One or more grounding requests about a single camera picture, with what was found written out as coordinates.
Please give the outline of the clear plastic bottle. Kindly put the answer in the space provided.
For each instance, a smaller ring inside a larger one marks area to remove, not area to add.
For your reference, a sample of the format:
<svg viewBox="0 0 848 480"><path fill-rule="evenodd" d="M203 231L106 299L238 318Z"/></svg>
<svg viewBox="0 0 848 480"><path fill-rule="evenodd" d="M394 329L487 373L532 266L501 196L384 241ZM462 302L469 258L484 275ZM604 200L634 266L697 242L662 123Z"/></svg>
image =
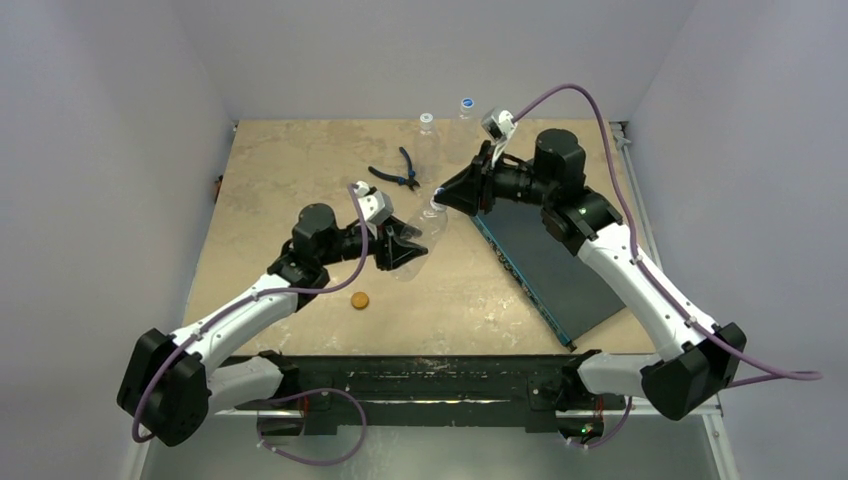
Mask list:
<svg viewBox="0 0 848 480"><path fill-rule="evenodd" d="M464 165L473 155L477 126L474 107L475 102L471 110L463 110L460 102L459 114L451 122L446 147L446 159L450 164Z"/></svg>

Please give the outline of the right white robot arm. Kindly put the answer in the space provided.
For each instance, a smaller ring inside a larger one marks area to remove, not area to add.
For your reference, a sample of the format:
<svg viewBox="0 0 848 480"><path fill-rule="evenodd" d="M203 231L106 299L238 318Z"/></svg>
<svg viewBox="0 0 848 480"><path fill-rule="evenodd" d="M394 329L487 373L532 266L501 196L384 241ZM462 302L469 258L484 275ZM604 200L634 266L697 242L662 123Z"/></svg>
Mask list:
<svg viewBox="0 0 848 480"><path fill-rule="evenodd" d="M747 343L734 323L718 325L686 302L644 256L622 215L586 184L586 152L565 129L537 135L531 160L504 164L484 142L471 163L434 194L436 203L469 216L490 212L499 199L535 205L549 235L592 269L623 301L648 334L650 356L595 350L564 369L561 392L576 407L600 394L640 397L661 415L680 420L728 387L739 362L721 349Z"/></svg>

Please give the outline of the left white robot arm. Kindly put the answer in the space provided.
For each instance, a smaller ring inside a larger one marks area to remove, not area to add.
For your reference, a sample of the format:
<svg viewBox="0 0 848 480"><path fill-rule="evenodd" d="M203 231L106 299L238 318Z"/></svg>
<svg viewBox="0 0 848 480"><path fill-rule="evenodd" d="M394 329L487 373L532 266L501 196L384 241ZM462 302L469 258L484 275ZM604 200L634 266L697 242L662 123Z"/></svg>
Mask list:
<svg viewBox="0 0 848 480"><path fill-rule="evenodd" d="M357 278L368 257L391 271L427 255L420 228L393 215L375 225L357 204L358 218L338 226L323 203L304 207L292 236L266 272L247 290L207 317L171 333L153 328L136 341L117 394L132 417L137 443L158 439L167 446L187 440L212 411L253 400L284 409L297 399L298 382L285 373L277 354L261 354L239 365L227 359L248 340L300 310L317 296L341 290L331 286L328 266L354 260Z"/></svg>

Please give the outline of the orange bottle cap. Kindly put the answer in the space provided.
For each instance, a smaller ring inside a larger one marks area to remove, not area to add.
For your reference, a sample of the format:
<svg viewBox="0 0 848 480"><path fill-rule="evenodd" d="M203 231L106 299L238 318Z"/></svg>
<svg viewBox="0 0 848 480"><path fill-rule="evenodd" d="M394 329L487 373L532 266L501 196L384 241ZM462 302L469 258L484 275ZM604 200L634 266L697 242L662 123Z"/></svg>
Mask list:
<svg viewBox="0 0 848 480"><path fill-rule="evenodd" d="M356 310L362 310L369 306L370 297L365 292L355 292L350 298L351 306Z"/></svg>

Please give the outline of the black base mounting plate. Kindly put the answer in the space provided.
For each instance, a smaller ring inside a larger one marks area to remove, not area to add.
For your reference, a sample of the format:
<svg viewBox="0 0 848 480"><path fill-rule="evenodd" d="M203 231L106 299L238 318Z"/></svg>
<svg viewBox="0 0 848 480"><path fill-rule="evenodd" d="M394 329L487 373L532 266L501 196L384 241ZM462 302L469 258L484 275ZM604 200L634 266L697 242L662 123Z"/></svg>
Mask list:
<svg viewBox="0 0 848 480"><path fill-rule="evenodd" d="M261 413L272 436L333 435L341 426L498 427L557 433L586 443L620 395L577 384L581 356L320 356L283 358L285 377L268 400L241 404Z"/></svg>

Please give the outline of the dark network switch box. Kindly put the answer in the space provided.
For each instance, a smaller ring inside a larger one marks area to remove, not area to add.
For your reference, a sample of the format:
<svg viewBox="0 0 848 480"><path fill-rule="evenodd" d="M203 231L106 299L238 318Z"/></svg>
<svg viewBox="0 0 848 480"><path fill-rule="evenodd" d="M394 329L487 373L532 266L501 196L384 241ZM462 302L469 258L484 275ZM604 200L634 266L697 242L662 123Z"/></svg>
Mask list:
<svg viewBox="0 0 848 480"><path fill-rule="evenodd" d="M472 222L567 349L574 351L577 338L624 308L599 275L549 235L538 204L498 199Z"/></svg>

